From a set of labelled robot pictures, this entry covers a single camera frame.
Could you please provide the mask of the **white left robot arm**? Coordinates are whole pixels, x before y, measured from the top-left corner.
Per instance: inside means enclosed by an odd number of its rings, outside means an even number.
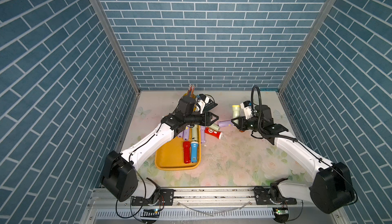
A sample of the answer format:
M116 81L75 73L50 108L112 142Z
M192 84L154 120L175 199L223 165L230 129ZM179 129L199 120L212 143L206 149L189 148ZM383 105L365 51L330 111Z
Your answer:
M207 95L198 98L183 96L175 110L163 117L158 126L133 146L121 152L110 152L104 161L102 185L119 201L130 197L151 198L156 201L159 186L152 180L145 182L138 169L161 146L174 139L187 126L211 126L218 116L211 110L217 103Z

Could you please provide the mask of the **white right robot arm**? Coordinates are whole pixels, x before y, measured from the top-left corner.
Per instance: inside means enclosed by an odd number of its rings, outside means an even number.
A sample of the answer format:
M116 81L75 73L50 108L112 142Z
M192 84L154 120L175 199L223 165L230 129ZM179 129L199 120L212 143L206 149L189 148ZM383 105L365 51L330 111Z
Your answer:
M263 139L291 156L311 176L311 184L290 183L281 178L270 184L269 196L276 204L288 198L313 202L326 214L355 204L358 195L349 168L317 154L281 124L274 123L267 105L254 107L250 101L232 107L232 124L240 131L257 132Z

